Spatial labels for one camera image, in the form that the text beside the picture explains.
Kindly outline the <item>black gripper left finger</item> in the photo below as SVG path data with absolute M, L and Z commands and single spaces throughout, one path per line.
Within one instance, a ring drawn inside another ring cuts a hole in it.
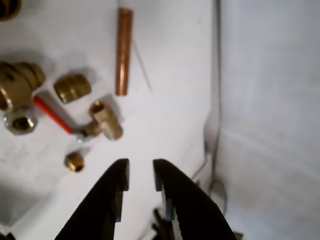
M 116 160 L 66 222 L 57 240 L 112 240 L 121 221 L 123 192 L 129 190 L 129 160 Z

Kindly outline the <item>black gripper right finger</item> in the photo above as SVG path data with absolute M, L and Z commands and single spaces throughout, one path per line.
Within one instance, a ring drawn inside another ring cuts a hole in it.
M 174 240 L 235 240 L 224 215 L 187 175 L 165 159 L 153 160 L 155 189 Z

